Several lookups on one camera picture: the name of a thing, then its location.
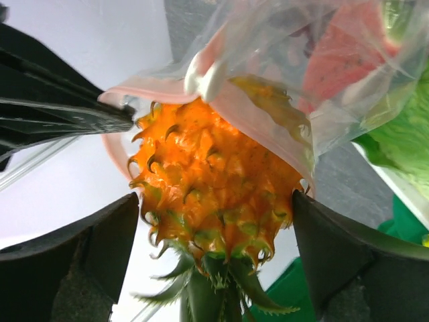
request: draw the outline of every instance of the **pineapple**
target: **pineapple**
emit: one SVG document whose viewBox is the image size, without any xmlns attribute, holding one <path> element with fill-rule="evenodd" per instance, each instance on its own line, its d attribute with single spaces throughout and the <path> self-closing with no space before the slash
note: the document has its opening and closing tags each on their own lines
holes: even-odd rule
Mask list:
<svg viewBox="0 0 429 322">
<path fill-rule="evenodd" d="M 180 320 L 241 321 L 248 304 L 268 313 L 292 313 L 263 291 L 257 269 L 274 256 L 274 238 L 292 224 L 292 192 L 300 174 L 226 122 L 201 99 L 152 103 L 137 120 L 142 140 L 129 163 L 140 175 L 141 217 L 152 245 L 179 254 L 159 294 L 136 295 L 153 304 L 180 299 Z"/>
</svg>

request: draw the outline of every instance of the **watermelon slice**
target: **watermelon slice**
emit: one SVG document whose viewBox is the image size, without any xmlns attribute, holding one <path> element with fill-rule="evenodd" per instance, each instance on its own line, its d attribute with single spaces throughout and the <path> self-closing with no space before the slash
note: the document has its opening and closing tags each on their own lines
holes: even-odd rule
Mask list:
<svg viewBox="0 0 429 322">
<path fill-rule="evenodd" d="M 412 9 L 398 0 L 342 5 L 314 48 L 304 92 L 318 101 L 331 99 L 395 57 Z M 311 113 L 317 106 L 301 99 L 298 108 Z"/>
</svg>

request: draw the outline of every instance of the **gray surface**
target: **gray surface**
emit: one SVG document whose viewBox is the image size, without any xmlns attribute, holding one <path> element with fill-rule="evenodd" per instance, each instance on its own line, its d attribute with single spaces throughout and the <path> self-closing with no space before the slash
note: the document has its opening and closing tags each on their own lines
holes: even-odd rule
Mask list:
<svg viewBox="0 0 429 322">
<path fill-rule="evenodd" d="M 165 4 L 173 56 L 177 61 L 185 55 L 214 7 L 203 0 L 165 0 Z M 192 12 L 191 20 L 187 12 Z M 321 203 L 370 227 L 391 218 L 392 191 L 351 144 L 320 158 L 316 167 L 316 190 L 316 198 Z"/>
</svg>

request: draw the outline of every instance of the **green object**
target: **green object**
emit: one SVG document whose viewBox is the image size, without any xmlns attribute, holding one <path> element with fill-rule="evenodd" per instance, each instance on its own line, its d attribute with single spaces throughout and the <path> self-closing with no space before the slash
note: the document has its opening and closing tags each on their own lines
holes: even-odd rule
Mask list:
<svg viewBox="0 0 429 322">
<path fill-rule="evenodd" d="M 392 101 L 391 110 L 393 111 L 395 104 L 399 104 L 400 101 L 396 99 Z M 416 90 L 400 114 L 386 124 L 353 140 L 364 149 L 372 164 L 392 169 L 414 185 L 427 199 L 429 199 L 428 115 L 429 62 L 426 63 L 426 69 L 416 85 Z"/>
<path fill-rule="evenodd" d="M 422 238 L 429 233 L 397 196 L 393 197 L 393 219 L 382 223 L 378 230 L 415 244 L 422 244 Z M 257 322 L 316 321 L 300 258 L 296 258 L 289 265 L 267 290 L 267 294 L 279 305 L 299 307 L 300 310 L 287 315 L 267 315 L 256 307 L 251 307 L 251 312 Z"/>
</svg>

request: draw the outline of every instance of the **transparent plastic bag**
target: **transparent plastic bag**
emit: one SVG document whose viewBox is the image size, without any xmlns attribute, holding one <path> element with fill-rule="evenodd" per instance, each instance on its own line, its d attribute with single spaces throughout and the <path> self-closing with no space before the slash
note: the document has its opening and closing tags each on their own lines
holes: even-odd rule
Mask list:
<svg viewBox="0 0 429 322">
<path fill-rule="evenodd" d="M 202 0 L 188 2 L 180 17 L 192 25 Z M 213 14 L 181 61 L 140 72 L 100 100 L 121 106 L 138 98 L 146 114 L 150 101 L 188 103 L 210 92 L 203 98 L 215 111 L 310 188 L 317 156 L 394 118 L 426 61 L 426 0 L 209 3 Z M 105 141 L 123 168 L 123 149 L 120 156 L 112 148 L 120 142 Z"/>
</svg>

